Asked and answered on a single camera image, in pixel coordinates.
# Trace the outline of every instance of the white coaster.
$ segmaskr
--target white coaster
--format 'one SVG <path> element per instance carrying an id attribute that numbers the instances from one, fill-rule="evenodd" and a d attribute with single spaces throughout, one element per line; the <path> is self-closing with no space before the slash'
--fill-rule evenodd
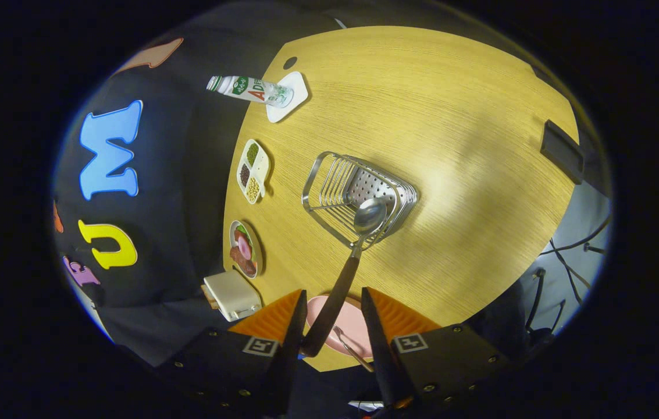
<path id="1" fill-rule="evenodd" d="M 298 105 L 302 104 L 303 101 L 308 98 L 308 90 L 306 88 L 306 82 L 303 80 L 303 74 L 300 72 L 292 72 L 283 77 L 281 81 L 278 82 L 279 85 L 290 87 L 293 89 L 293 98 L 290 99 L 290 103 L 285 107 L 275 107 L 267 105 L 268 109 L 268 119 L 273 124 L 283 119 L 287 114 L 295 109 Z"/>

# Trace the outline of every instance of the stainless steel basket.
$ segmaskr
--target stainless steel basket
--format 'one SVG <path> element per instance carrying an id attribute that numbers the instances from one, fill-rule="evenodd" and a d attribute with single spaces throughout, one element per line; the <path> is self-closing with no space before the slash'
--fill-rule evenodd
<path id="1" fill-rule="evenodd" d="M 325 151 L 314 161 L 301 202 L 316 222 L 352 249 L 359 239 L 353 228 L 355 212 L 371 198 L 388 199 L 387 217 L 364 241 L 361 250 L 367 250 L 400 228 L 417 203 L 414 186 L 358 157 Z"/>

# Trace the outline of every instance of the black handle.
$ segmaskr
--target black handle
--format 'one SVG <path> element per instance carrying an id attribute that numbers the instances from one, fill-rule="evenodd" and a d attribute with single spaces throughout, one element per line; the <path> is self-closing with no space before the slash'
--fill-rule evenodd
<path id="1" fill-rule="evenodd" d="M 345 262 L 345 267 L 342 268 L 342 272 L 340 272 L 340 276 L 337 278 L 332 292 L 329 293 L 324 307 L 322 307 L 319 315 L 316 316 L 311 329 L 308 329 L 306 337 L 303 338 L 303 342 L 301 343 L 301 353 L 303 355 L 308 357 L 316 356 L 321 350 L 322 345 L 324 345 L 324 342 L 326 342 L 329 332 L 332 331 L 334 322 L 337 321 L 337 316 L 340 315 L 345 298 L 347 298 L 348 292 L 350 292 L 350 286 L 353 279 L 355 279 L 355 271 L 358 270 L 358 264 L 360 262 L 361 260 L 357 257 L 350 257 Z"/>

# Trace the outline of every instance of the yellow wood grain tabletop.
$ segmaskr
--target yellow wood grain tabletop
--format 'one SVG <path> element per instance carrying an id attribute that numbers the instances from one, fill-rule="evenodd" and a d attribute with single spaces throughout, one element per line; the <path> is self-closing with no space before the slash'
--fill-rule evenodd
<path id="1" fill-rule="evenodd" d="M 544 249 L 574 187 L 539 152 L 544 123 L 578 135 L 568 100 L 528 64 L 457 35 L 374 26 L 286 43 L 263 79 L 293 71 L 304 75 L 307 101 L 276 124 L 265 105 L 250 104 L 226 193 L 223 266 L 234 265 L 231 221 L 250 223 L 265 258 L 250 282 L 263 303 L 295 289 L 329 292 L 350 255 L 301 204 L 322 151 L 365 159 L 419 193 L 401 228 L 363 254 L 351 295 L 371 286 L 448 325 L 492 302 Z M 249 139 L 273 165 L 255 205 L 236 176 Z M 328 347 L 306 361 L 319 371 L 358 364 Z"/>

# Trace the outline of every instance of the food on plate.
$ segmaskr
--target food on plate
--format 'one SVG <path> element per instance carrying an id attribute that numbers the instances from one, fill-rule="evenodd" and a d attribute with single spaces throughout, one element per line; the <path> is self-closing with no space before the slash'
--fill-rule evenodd
<path id="1" fill-rule="evenodd" d="M 241 173 L 239 176 L 241 177 L 241 184 L 246 186 L 247 180 L 249 180 L 249 168 L 247 165 L 241 165 Z"/>
<path id="2" fill-rule="evenodd" d="M 257 159 L 257 152 L 259 151 L 259 147 L 257 144 L 252 144 L 249 147 L 249 150 L 247 150 L 247 160 L 249 160 L 250 165 L 254 165 L 254 159 Z"/>
<path id="3" fill-rule="evenodd" d="M 254 274 L 257 273 L 257 266 L 255 266 L 251 260 L 244 259 L 244 255 L 241 254 L 238 246 L 231 247 L 229 255 L 231 256 L 231 259 L 239 265 L 239 268 L 247 274 L 247 276 L 254 276 Z"/>
<path id="4" fill-rule="evenodd" d="M 239 236 L 236 240 L 239 252 L 244 256 L 246 260 L 252 260 L 252 247 L 250 247 L 249 242 L 243 236 Z"/>
<path id="5" fill-rule="evenodd" d="M 243 226 L 236 226 L 236 230 L 234 230 L 234 242 L 238 242 L 239 237 L 244 237 L 249 241 L 249 237 L 247 237 L 247 234 L 241 231 L 239 228 L 243 228 Z"/>
<path id="6" fill-rule="evenodd" d="M 247 198 L 249 201 L 254 201 L 257 199 L 257 194 L 259 193 L 259 185 L 257 181 L 254 180 L 254 177 L 249 179 L 249 184 L 247 185 Z"/>

